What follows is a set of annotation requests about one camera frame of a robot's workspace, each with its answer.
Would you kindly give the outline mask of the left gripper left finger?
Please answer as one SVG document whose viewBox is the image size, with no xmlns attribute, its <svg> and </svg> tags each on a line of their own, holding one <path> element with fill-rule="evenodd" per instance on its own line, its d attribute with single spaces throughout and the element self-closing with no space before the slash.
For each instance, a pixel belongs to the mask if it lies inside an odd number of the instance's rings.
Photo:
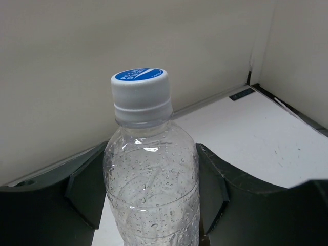
<svg viewBox="0 0 328 246">
<path fill-rule="evenodd" d="M 106 145 L 13 187 L 1 187 L 1 245 L 91 245 L 106 196 Z"/>
</svg>

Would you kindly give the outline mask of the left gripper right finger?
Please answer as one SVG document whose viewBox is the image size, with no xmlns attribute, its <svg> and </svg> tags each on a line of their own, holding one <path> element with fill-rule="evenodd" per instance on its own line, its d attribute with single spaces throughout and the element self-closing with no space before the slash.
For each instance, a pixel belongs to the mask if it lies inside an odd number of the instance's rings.
<svg viewBox="0 0 328 246">
<path fill-rule="evenodd" d="M 283 188 L 198 143 L 200 245 L 327 245 L 327 181 Z"/>
</svg>

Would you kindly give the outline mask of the clear plastic bottle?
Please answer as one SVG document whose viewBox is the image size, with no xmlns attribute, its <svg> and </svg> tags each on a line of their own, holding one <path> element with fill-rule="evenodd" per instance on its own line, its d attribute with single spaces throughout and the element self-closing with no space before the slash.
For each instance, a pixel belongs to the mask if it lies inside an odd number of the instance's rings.
<svg viewBox="0 0 328 246">
<path fill-rule="evenodd" d="M 199 157 L 171 120 L 168 73 L 122 71 L 111 90 L 119 127 L 105 148 L 103 174 L 124 245 L 198 245 Z"/>
</svg>

